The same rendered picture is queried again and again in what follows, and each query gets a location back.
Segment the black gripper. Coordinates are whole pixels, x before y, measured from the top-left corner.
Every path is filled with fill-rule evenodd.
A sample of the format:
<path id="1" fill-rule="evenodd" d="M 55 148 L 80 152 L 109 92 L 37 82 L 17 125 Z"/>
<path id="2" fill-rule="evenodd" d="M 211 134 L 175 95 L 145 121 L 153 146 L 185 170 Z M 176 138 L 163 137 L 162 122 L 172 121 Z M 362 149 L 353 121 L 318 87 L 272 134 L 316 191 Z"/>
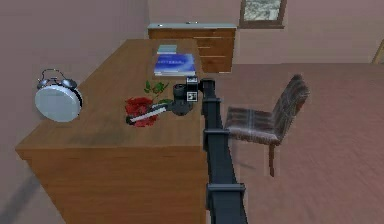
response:
<path id="1" fill-rule="evenodd" d="M 187 89 L 185 84 L 175 84 L 173 86 L 173 97 L 174 99 L 169 105 L 167 103 L 152 104 L 149 106 L 151 111 L 145 113 L 144 115 L 137 117 L 127 116 L 126 123 L 129 125 L 134 125 L 138 121 L 157 116 L 163 112 L 166 112 L 167 106 L 169 111 L 178 116 L 185 116 L 193 109 L 193 104 L 187 101 Z"/>

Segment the brown wooden desk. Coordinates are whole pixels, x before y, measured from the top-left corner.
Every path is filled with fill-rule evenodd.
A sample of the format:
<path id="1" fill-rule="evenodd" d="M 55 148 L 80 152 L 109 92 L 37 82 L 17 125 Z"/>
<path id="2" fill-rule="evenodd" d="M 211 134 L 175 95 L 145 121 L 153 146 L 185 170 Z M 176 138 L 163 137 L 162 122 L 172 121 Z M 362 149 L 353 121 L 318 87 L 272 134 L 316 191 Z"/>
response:
<path id="1" fill-rule="evenodd" d="M 126 41 L 81 84 L 75 120 L 44 120 L 17 145 L 66 224 L 205 224 L 200 110 L 144 128 L 125 121 L 159 44 Z"/>

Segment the blue book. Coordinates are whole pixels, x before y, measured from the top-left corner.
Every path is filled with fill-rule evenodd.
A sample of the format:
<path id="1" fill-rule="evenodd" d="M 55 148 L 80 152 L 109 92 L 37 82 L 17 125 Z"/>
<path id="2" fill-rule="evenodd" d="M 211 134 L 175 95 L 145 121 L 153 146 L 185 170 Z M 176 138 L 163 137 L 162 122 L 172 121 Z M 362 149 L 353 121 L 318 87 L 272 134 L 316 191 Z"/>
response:
<path id="1" fill-rule="evenodd" d="M 160 54 L 154 67 L 157 76 L 194 76 L 195 61 L 192 54 Z"/>

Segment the silver twin-bell alarm clock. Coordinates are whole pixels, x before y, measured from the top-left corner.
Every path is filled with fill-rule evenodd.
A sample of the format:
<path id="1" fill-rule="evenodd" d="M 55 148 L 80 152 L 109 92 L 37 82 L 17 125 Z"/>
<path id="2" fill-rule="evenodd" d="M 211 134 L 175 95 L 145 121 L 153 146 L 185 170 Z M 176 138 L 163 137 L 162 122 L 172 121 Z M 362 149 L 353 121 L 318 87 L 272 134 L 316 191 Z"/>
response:
<path id="1" fill-rule="evenodd" d="M 83 98 L 78 84 L 60 70 L 44 69 L 36 88 L 35 106 L 47 119 L 70 122 L 79 116 Z"/>

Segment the pale wooden frame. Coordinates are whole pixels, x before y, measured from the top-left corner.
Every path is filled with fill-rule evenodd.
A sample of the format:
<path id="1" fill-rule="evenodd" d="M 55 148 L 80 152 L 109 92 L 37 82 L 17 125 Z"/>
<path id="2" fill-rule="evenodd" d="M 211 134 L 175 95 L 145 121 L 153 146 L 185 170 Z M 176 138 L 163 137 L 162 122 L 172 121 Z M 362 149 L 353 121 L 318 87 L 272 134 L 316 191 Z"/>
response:
<path id="1" fill-rule="evenodd" d="M 372 64 L 379 64 L 380 60 L 384 57 L 384 39 L 381 41 L 375 56 L 372 59 Z"/>

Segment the small teal book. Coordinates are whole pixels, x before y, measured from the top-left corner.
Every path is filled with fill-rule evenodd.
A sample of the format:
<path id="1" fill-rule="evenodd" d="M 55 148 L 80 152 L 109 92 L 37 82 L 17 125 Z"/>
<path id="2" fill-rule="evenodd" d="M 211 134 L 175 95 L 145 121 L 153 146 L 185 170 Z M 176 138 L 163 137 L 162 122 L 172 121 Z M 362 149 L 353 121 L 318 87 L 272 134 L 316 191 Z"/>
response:
<path id="1" fill-rule="evenodd" d="M 175 54 L 176 52 L 176 45 L 160 45 L 157 50 L 158 54 Z"/>

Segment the wooden dresser with grey top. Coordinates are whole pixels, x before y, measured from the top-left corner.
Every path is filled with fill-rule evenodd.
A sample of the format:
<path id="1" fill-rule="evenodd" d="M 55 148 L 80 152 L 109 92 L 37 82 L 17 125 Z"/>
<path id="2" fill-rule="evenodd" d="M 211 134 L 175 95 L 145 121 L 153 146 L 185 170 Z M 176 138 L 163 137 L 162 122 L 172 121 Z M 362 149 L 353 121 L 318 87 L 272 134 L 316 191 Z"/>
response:
<path id="1" fill-rule="evenodd" d="M 232 71 L 236 26 L 226 23 L 151 23 L 150 39 L 194 39 L 206 73 Z"/>

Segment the wooden framed window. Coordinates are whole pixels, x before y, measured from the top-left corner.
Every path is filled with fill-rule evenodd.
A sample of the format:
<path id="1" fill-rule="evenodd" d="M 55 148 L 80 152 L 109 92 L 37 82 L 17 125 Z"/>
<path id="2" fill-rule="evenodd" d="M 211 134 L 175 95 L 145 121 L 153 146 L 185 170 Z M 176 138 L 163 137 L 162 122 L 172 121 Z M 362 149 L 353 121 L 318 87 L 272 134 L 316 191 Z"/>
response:
<path id="1" fill-rule="evenodd" d="M 287 0 L 241 0 L 241 29 L 283 29 Z"/>

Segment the brown plaid chair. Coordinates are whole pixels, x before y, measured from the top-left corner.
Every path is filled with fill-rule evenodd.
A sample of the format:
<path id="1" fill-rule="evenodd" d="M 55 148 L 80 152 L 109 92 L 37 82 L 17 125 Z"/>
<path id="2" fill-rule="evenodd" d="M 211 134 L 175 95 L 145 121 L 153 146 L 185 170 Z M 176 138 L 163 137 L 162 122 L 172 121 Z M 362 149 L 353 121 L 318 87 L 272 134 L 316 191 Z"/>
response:
<path id="1" fill-rule="evenodd" d="M 271 112 L 249 108 L 229 107 L 225 128 L 230 138 L 267 145 L 269 175 L 275 176 L 275 147 L 287 134 L 295 117 L 310 95 L 301 74 L 295 74 L 277 100 Z"/>

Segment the red rose with green leaves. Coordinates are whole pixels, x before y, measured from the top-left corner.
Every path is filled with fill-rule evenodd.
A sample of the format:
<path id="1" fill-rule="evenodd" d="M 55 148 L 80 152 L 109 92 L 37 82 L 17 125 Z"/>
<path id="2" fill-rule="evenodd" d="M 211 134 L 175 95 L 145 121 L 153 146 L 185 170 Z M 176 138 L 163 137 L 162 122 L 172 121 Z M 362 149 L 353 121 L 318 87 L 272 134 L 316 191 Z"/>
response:
<path id="1" fill-rule="evenodd" d="M 132 118 L 144 115 L 152 110 L 158 104 L 169 103 L 170 99 L 160 99 L 162 93 L 168 88 L 168 83 L 150 82 L 147 80 L 144 86 L 146 96 L 131 97 L 125 101 L 126 123 L 135 127 L 152 126 L 158 119 L 157 115 L 150 116 L 138 121 L 132 121 Z"/>

